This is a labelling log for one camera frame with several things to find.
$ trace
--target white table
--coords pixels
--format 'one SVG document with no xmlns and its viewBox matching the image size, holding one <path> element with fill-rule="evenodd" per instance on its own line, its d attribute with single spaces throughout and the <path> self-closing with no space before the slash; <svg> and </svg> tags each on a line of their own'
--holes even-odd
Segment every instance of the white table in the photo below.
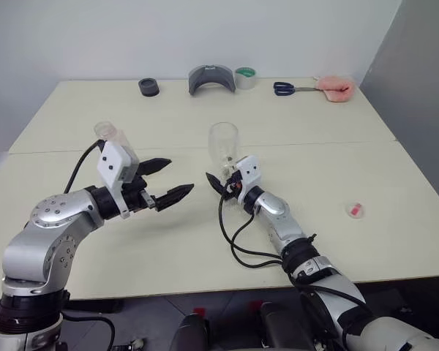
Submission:
<svg viewBox="0 0 439 351">
<path fill-rule="evenodd" d="M 62 82 L 10 153 L 85 150 L 95 138 L 94 125 L 104 120 L 139 149 L 203 148 L 219 121 L 237 125 L 244 146 L 395 140 L 359 90 L 350 103 L 336 104 L 321 92 L 276 97 L 274 81 L 262 79 L 235 94 L 204 86 L 193 97 L 185 80 L 160 81 L 155 97 L 143 97 L 134 80 Z M 314 86 L 312 78 L 285 81 Z"/>
<path fill-rule="evenodd" d="M 195 188 L 166 211 L 114 219 L 85 239 L 67 285 L 72 298 L 289 285 L 281 268 L 251 270 L 232 258 L 217 222 L 219 195 L 204 175 L 211 170 L 206 148 L 137 153 L 142 159 L 173 160 L 146 178 L 153 194 L 190 182 Z M 80 154 L 10 155 L 0 172 L 0 279 L 5 246 L 39 200 L 62 192 Z M 289 202 L 303 230 L 318 234 L 314 244 L 321 254 L 353 281 L 439 275 L 439 197 L 398 142 L 253 146 L 243 148 L 243 154 L 259 156 L 263 188 Z M 73 189 L 100 185 L 96 161 L 97 153 L 91 154 Z M 353 201 L 364 205 L 364 218 L 352 219 L 345 213 L 345 204 Z M 243 211 L 227 206 L 230 233 L 246 220 Z M 241 235 L 241 245 L 273 251 L 258 223 Z"/>
</svg>

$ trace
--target scissors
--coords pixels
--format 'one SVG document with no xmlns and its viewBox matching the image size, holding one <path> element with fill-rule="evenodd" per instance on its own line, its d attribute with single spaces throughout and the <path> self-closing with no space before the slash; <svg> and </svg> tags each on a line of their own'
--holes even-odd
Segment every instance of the scissors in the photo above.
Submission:
<svg viewBox="0 0 439 351">
<path fill-rule="evenodd" d="M 296 91 L 320 91 L 319 89 L 316 88 L 295 87 L 293 84 L 285 83 L 285 82 L 273 83 L 273 89 L 275 90 L 275 94 L 279 97 L 286 97 L 288 95 L 292 95 Z"/>
</svg>

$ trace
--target black cable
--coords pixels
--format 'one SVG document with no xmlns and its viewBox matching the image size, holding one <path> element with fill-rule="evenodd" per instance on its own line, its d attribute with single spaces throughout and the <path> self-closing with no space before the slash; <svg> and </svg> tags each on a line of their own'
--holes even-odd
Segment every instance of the black cable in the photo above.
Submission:
<svg viewBox="0 0 439 351">
<path fill-rule="evenodd" d="M 233 256 L 234 256 L 234 258 L 236 259 L 236 261 L 237 262 L 239 262 L 241 265 L 243 265 L 244 267 L 248 267 L 248 268 L 260 268 L 260 267 L 264 267 L 264 266 L 266 266 L 266 265 L 273 265 L 273 264 L 278 264 L 278 265 L 281 265 L 282 264 L 282 261 L 281 260 L 269 260 L 269 261 L 265 261 L 265 262 L 263 262 L 263 263 L 258 263 L 258 264 L 256 264 L 256 265 L 251 265 L 251 264 L 249 264 L 249 263 L 245 263 L 243 260 L 241 260 L 238 256 L 237 256 L 237 254 L 236 254 L 236 251 L 234 251 L 234 241 L 236 240 L 236 238 L 237 238 L 237 235 L 239 235 L 239 233 L 243 230 L 243 229 L 245 229 L 249 224 L 251 224 L 252 223 L 252 221 L 254 220 L 254 218 L 255 218 L 255 215 L 254 215 L 254 213 L 252 213 L 252 215 L 251 215 L 251 217 L 250 217 L 250 219 L 245 223 L 245 224 L 243 224 L 235 233 L 234 233 L 234 235 L 233 235 L 233 237 L 231 238 L 231 245 L 230 245 L 230 248 L 231 248 L 231 252 L 233 253 Z"/>
<path fill-rule="evenodd" d="M 321 287 L 319 285 L 305 285 L 305 284 L 299 284 L 290 274 L 288 274 L 288 278 L 290 279 L 291 283 L 294 285 L 294 287 L 298 290 L 303 291 L 321 291 L 322 293 L 328 293 L 332 295 L 339 296 L 341 298 L 344 298 L 345 300 L 349 300 L 353 302 L 354 304 L 358 305 L 359 307 L 363 308 L 366 312 L 368 312 L 370 315 L 374 315 L 371 308 L 367 305 L 367 303 L 359 300 L 358 298 L 355 298 L 352 295 L 349 295 L 345 292 L 341 292 L 339 290 L 331 289 L 329 287 Z"/>
<path fill-rule="evenodd" d="M 278 260 L 281 260 L 281 257 L 277 254 L 270 254 L 268 252 L 258 252 L 258 251 L 252 251 L 252 250 L 247 250 L 247 249 L 243 249 L 242 247 L 236 245 L 228 236 L 228 234 L 226 233 L 226 229 L 225 229 L 225 225 L 223 224 L 222 221 L 222 204 L 225 200 L 225 195 L 226 192 L 228 190 L 228 185 L 230 184 L 230 181 L 226 183 L 225 188 L 221 194 L 221 199 L 219 199 L 219 206 L 218 206 L 218 220 L 219 220 L 219 227 L 221 228 L 221 233 L 222 235 L 225 237 L 225 240 L 234 248 L 239 250 L 240 252 L 243 252 L 245 254 L 254 254 L 257 256 L 266 256 L 266 257 L 272 257 L 272 258 L 276 258 Z"/>
<path fill-rule="evenodd" d="M 114 323 L 106 317 L 72 317 L 64 312 L 60 312 L 64 320 L 68 320 L 70 322 L 104 322 L 109 325 L 110 328 L 110 342 L 108 346 L 108 351 L 112 350 L 112 346 L 114 345 L 114 339 L 116 338 L 116 327 L 114 327 Z"/>
<path fill-rule="evenodd" d="M 72 172 L 72 175 L 70 176 L 70 179 L 68 180 L 67 186 L 65 187 L 64 194 L 68 194 L 70 192 L 70 189 L 72 188 L 73 182 L 75 181 L 76 175 L 78 174 L 78 171 L 80 170 L 81 165 L 83 164 L 83 161 L 85 158 L 89 155 L 91 151 L 93 151 L 98 144 L 102 140 L 96 140 L 89 148 L 86 149 L 85 152 L 83 152 L 83 155 L 81 155 L 80 159 L 78 160 L 78 163 L 75 166 L 75 169 Z"/>
</svg>

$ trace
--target robotic arm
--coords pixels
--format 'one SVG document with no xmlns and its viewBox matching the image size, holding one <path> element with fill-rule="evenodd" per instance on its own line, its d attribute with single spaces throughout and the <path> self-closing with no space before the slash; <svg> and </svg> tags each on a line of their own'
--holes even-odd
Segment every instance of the robotic arm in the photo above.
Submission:
<svg viewBox="0 0 439 351">
<path fill-rule="evenodd" d="M 312 331 L 319 340 L 334 340 L 350 351 L 439 351 L 439 340 L 400 320 L 376 317 L 358 288 L 318 253 L 290 213 L 289 205 L 260 188 L 256 156 L 239 160 L 225 188 L 207 173 L 225 200 L 237 198 L 248 214 L 266 227 L 282 258 L 282 268 L 301 291 Z"/>
<path fill-rule="evenodd" d="M 0 350 L 66 350 L 58 342 L 61 310 L 80 242 L 105 220 L 126 219 L 144 208 L 157 211 L 182 200 L 193 184 L 155 197 L 142 176 L 170 164 L 169 159 L 139 162 L 123 133 L 109 127 L 97 169 L 105 186 L 90 186 L 42 200 L 29 222 L 5 250 L 0 300 Z"/>
</svg>

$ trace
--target masking tape roll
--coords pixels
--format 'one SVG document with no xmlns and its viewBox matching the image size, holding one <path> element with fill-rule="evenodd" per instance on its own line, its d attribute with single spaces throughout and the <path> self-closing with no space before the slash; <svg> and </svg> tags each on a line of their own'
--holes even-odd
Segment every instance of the masking tape roll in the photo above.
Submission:
<svg viewBox="0 0 439 351">
<path fill-rule="evenodd" d="M 257 80 L 255 69 L 250 67 L 239 67 L 235 71 L 234 80 L 236 81 L 236 86 L 239 89 L 252 89 L 255 86 L 255 81 Z"/>
</svg>

